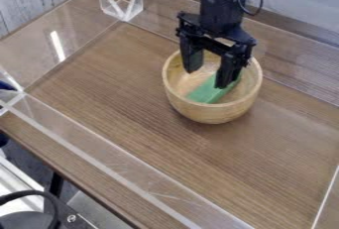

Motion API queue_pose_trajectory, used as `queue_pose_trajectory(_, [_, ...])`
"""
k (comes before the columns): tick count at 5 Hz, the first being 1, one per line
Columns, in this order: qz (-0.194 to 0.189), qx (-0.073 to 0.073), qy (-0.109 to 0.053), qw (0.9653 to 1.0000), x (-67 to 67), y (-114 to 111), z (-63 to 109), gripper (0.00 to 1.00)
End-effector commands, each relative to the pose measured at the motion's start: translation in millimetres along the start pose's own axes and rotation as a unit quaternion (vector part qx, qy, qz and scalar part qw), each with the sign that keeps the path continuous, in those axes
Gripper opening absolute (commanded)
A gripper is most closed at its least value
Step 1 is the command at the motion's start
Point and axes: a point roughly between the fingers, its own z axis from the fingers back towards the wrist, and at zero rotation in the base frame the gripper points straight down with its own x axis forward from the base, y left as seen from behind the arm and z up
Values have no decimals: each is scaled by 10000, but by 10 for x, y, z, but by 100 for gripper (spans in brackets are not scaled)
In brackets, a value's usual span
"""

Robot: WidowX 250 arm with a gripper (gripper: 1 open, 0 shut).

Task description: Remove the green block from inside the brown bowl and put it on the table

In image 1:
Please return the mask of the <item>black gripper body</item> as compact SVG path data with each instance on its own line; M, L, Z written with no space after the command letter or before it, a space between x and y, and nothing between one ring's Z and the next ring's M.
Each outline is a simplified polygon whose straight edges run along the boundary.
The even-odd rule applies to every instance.
M255 38L241 27L243 13L193 14L180 11L176 36L188 38L220 57L225 53L244 54L249 60L256 45Z

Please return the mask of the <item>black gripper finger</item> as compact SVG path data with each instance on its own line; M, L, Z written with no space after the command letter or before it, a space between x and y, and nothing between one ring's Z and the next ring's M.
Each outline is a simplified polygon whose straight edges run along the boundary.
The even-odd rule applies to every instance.
M180 39L180 53L184 69L188 73L196 71L204 62L203 48L188 38Z
M225 53L216 72L215 87L224 89L237 79L241 69L248 65L244 54Z

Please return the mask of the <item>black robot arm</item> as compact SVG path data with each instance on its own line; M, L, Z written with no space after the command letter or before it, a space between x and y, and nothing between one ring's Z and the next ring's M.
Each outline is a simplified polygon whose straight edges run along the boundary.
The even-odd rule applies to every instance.
M249 64L256 40L243 30L244 14L256 15L245 8L247 0L200 0L200 13L177 14L180 53L188 73L199 70L204 63L204 51L221 58L216 72L215 87L227 88Z

